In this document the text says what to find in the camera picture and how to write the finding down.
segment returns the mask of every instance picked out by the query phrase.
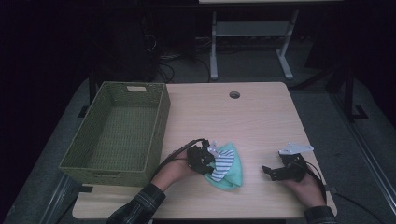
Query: person's arm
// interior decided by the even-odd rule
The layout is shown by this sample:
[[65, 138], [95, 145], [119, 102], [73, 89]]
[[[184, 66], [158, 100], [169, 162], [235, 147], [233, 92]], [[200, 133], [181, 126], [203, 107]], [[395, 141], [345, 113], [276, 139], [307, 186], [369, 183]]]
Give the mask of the person's arm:
[[166, 164], [129, 203], [114, 212], [106, 224], [148, 223], [165, 199], [164, 192], [178, 180], [197, 174], [187, 164], [186, 151], [176, 158], [177, 160]]
[[314, 177], [305, 174], [305, 177], [300, 182], [295, 182], [294, 180], [283, 180], [282, 182], [289, 187], [297, 195], [300, 202], [307, 207], [304, 214], [308, 224], [337, 223], [332, 209], [326, 205]]

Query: sleeve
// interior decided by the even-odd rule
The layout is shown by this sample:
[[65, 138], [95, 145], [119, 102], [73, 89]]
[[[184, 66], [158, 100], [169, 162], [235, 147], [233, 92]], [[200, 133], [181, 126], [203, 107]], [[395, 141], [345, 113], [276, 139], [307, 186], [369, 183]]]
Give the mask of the sleeve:
[[305, 218], [308, 224], [336, 224], [332, 209], [328, 206], [318, 206], [307, 209], [305, 212]]
[[149, 183], [129, 203], [115, 211], [106, 224], [148, 223], [164, 199], [165, 194]]

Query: green wicker basket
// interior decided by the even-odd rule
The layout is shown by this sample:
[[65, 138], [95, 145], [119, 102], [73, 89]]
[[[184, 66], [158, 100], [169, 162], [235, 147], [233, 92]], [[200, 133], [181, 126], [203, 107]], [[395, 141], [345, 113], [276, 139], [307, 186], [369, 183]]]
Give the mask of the green wicker basket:
[[160, 163], [165, 84], [104, 82], [60, 164], [85, 184], [145, 186]]

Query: human hand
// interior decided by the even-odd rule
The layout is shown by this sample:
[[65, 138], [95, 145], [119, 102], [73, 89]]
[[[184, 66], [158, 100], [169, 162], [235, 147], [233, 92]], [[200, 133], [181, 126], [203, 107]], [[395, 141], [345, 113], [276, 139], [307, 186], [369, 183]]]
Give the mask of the human hand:
[[172, 184], [190, 175], [198, 175], [198, 173], [194, 172], [188, 165], [187, 150], [184, 150], [175, 157], [174, 161], [167, 163], [152, 178], [151, 183], [160, 190], [166, 191]]
[[281, 182], [290, 188], [305, 206], [326, 206], [318, 183], [311, 175], [305, 174], [300, 182], [291, 179], [282, 180]]

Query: teal cloth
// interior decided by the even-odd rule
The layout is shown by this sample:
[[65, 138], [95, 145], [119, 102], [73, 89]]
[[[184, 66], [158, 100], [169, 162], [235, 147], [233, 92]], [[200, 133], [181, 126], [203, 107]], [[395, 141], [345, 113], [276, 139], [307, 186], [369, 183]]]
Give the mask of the teal cloth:
[[[211, 174], [205, 174], [204, 177], [210, 184], [215, 186], [218, 189], [236, 189], [242, 186], [242, 165], [239, 160], [239, 155], [236, 152], [236, 148], [233, 146], [233, 143], [228, 143], [223, 147], [218, 147], [217, 151], [222, 150], [233, 150], [234, 158], [233, 165], [231, 166], [228, 173], [220, 180], [220, 182], [216, 182], [211, 178]], [[210, 165], [215, 168], [215, 163], [211, 162]]]

